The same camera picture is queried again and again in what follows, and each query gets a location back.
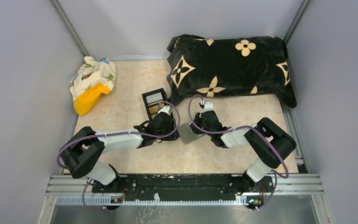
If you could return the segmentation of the black compartment tray box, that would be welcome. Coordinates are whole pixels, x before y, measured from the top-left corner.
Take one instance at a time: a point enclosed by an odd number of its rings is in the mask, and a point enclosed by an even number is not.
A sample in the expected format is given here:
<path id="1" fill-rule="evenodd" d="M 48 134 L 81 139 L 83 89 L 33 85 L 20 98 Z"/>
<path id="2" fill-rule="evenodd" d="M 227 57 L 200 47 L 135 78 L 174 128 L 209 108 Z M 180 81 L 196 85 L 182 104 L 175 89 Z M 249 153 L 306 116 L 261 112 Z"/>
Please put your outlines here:
<path id="1" fill-rule="evenodd" d="M 167 95 L 164 88 L 155 89 L 141 94 L 147 116 L 152 120 L 158 113 L 158 105 L 162 101 L 167 101 Z"/>

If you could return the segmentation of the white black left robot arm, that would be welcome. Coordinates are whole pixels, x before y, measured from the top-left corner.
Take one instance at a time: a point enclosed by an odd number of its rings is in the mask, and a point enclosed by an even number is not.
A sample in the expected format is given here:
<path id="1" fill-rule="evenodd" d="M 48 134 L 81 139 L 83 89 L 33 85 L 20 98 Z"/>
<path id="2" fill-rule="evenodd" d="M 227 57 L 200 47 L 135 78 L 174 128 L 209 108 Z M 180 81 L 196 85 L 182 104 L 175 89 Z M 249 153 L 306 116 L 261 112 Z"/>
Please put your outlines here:
<path id="1" fill-rule="evenodd" d="M 61 148 L 57 161 L 74 179 L 87 177 L 108 192 L 116 193 L 121 187 L 119 174 L 112 165 L 99 160 L 102 154 L 148 147 L 157 140 L 174 141 L 178 136 L 176 120 L 166 112 L 158 113 L 151 121 L 115 133 L 98 133 L 86 126 Z"/>

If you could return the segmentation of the grey card holder wallet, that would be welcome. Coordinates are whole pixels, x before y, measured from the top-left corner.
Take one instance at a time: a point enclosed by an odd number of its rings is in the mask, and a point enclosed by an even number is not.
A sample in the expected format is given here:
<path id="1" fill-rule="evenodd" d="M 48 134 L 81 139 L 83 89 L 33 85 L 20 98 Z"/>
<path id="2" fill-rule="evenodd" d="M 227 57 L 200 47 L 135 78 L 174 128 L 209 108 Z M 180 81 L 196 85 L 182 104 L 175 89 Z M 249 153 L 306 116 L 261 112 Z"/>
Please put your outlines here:
<path id="1" fill-rule="evenodd" d="M 190 123 L 185 123 L 185 124 L 180 125 L 178 127 L 178 132 L 179 132 L 181 141 L 185 145 L 187 145 L 195 140 L 198 140 L 205 135 L 204 133 L 201 133 L 201 134 L 194 133 L 193 130 L 191 129 Z"/>

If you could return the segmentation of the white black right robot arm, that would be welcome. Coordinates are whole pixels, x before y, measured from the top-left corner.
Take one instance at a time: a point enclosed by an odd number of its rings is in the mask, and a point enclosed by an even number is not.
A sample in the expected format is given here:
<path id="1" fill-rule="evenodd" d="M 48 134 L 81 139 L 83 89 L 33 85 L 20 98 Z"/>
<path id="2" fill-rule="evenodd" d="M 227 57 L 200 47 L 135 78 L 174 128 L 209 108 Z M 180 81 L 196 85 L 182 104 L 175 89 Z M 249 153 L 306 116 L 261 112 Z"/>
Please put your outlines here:
<path id="1" fill-rule="evenodd" d="M 233 183 L 239 192 L 256 192 L 262 179 L 279 166 L 284 168 L 283 178 L 289 177 L 284 160 L 296 148 L 295 140 L 269 118 L 262 118 L 255 126 L 226 127 L 215 111 L 198 112 L 189 124 L 195 135 L 206 134 L 221 148 L 251 146 L 257 155 L 255 162 Z"/>

